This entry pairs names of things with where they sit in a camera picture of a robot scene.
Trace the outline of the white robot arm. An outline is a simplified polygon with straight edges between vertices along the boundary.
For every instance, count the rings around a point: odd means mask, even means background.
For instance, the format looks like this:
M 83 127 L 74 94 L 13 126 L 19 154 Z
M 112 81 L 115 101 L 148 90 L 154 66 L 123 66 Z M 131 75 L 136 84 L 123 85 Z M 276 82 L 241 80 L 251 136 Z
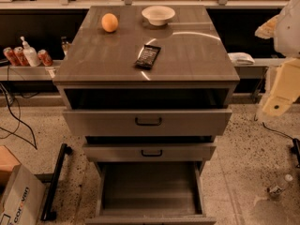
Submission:
M 290 0 L 280 13 L 255 31 L 259 38 L 272 38 L 274 48 L 287 61 L 277 68 L 276 78 L 262 112 L 281 116 L 300 97 L 300 0 Z

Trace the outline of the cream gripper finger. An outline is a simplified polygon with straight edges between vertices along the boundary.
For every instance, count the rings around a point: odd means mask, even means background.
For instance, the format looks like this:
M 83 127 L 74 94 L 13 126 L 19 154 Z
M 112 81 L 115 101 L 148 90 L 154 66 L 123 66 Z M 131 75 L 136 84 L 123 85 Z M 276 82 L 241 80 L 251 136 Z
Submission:
M 277 68 L 276 78 L 262 111 L 269 116 L 281 116 L 300 97 L 300 59 L 294 58 Z
M 277 22 L 278 22 L 278 15 L 272 17 L 267 22 L 259 26 L 255 31 L 255 36 L 263 39 L 272 38 L 275 34 Z

